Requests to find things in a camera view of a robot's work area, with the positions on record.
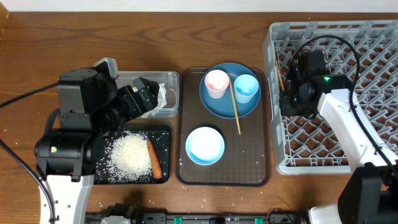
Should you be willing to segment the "white tissue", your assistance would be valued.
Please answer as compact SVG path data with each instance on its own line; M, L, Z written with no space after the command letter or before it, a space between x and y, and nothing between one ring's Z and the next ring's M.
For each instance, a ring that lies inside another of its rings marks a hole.
M151 111L146 112L141 118L154 118L160 115L161 109L167 104L165 83L159 84L158 105Z

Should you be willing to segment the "white rice heap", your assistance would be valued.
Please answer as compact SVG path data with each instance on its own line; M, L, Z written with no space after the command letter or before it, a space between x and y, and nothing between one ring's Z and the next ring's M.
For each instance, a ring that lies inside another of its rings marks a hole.
M96 184L142 184L153 179L144 133L118 131L106 138L104 155L96 164Z

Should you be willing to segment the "light blue cup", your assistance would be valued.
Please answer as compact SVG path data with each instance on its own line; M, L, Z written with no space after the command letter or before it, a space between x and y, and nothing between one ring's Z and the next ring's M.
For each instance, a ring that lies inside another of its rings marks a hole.
M239 103L248 103L259 90L257 78L250 74L238 76L234 81L234 95Z

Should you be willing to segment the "orange carrot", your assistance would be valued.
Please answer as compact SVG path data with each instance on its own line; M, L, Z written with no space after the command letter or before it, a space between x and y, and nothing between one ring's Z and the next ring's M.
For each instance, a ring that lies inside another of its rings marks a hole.
M160 166L159 159L150 140L147 140L147 149L149 152L149 157L152 165L152 173L155 179L161 179L163 176L162 168Z

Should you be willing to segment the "wooden chopstick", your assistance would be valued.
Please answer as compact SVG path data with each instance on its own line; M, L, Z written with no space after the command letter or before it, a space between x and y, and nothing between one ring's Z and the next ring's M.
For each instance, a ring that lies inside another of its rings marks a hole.
M275 59L275 66L277 68L277 74L278 74L280 89L281 89L281 91L285 91L285 87L284 87L284 83L283 83L283 80L282 80L282 75L281 75L281 72L280 72L279 64L278 64L278 61L276 59Z
M239 115L238 115L238 111L237 111L237 107L236 107L236 101L235 101L235 97L234 97L233 85L232 85L231 77L228 77L228 78L229 78L229 89L230 89L230 93L231 93L231 100L232 100L232 103L233 103L234 116L235 116L236 125L237 125L237 129L238 129L238 134L241 135L241 128L240 128L240 123L239 123Z

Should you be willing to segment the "light blue bowl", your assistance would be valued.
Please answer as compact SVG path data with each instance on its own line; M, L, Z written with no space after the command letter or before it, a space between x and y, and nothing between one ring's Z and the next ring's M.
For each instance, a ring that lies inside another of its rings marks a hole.
M223 156L224 150L223 136L211 127L204 126L194 129L185 142L187 156L201 166L209 166L218 162Z

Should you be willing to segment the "pink cup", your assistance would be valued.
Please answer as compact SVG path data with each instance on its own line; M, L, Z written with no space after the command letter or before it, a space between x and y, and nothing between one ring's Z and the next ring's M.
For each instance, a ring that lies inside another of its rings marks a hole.
M222 70L209 71L205 75L205 86L212 98L219 99L229 86L229 76Z

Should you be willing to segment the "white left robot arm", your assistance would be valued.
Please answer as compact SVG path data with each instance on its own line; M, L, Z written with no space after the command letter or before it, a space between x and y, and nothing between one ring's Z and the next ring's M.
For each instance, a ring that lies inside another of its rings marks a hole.
M104 136L157 106L157 82L139 77L118 88L117 77L98 68L61 74L60 107L35 145L41 223L84 223Z

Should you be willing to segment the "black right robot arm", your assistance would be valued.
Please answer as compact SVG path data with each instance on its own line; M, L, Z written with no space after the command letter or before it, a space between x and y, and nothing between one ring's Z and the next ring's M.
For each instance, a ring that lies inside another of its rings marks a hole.
M308 210L309 223L397 223L397 154L361 109L346 75L331 75L323 53L305 52L289 68L282 116L320 115L348 160L351 177L336 203Z

